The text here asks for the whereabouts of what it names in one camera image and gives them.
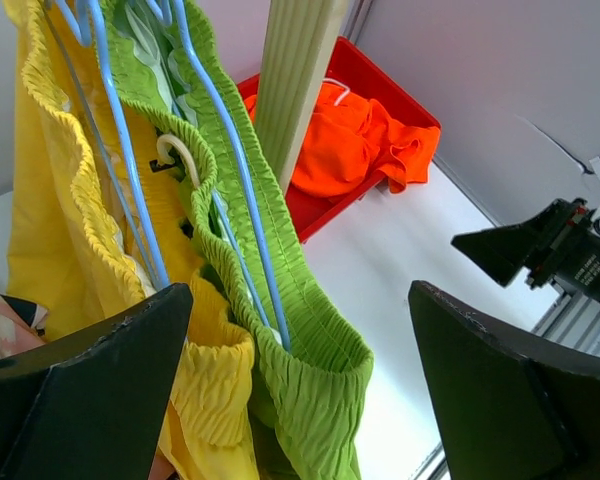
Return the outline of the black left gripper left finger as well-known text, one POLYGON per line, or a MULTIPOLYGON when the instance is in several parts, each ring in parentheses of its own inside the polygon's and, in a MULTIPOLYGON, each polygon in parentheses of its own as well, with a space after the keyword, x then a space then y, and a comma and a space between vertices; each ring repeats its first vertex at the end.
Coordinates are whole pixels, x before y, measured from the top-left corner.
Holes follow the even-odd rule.
POLYGON ((193 304, 176 283, 0 359, 0 479, 147 479, 193 304))

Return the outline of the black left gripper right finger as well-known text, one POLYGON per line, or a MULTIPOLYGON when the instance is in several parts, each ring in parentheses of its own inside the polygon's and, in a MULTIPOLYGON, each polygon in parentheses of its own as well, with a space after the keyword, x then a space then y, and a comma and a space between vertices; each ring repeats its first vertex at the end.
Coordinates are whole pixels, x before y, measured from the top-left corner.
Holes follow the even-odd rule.
POLYGON ((426 281, 408 302, 454 479, 600 479, 600 357, 426 281))

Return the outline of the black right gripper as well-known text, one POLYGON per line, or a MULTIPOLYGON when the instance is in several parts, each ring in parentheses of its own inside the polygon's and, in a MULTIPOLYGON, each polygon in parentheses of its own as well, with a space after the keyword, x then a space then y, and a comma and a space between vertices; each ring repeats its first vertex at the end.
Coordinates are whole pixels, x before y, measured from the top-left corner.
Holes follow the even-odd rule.
POLYGON ((459 234, 451 245, 502 287, 525 266, 531 288, 560 281, 600 303, 600 227, 582 198, 556 199, 525 222, 459 234))

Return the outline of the orange shorts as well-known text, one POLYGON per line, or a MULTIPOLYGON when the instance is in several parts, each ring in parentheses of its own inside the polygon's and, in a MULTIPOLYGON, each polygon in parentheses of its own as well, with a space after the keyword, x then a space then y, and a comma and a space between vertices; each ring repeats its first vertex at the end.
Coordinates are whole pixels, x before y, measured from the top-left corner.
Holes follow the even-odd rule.
POLYGON ((397 120, 376 99, 344 84, 322 83, 291 177, 291 184, 317 198, 353 192, 372 174, 388 179, 392 193, 428 181, 441 129, 397 120))

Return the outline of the green shorts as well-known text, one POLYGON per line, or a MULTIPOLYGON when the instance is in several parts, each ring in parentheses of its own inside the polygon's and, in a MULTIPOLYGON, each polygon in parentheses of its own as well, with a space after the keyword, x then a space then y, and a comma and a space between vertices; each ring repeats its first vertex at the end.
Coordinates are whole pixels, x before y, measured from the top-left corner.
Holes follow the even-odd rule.
POLYGON ((373 371, 362 336, 312 275, 289 210, 211 24, 173 1, 101 5, 122 103, 191 150, 201 176, 181 198, 193 241, 257 349, 249 412, 257 458, 277 478, 356 479, 354 444, 373 371))

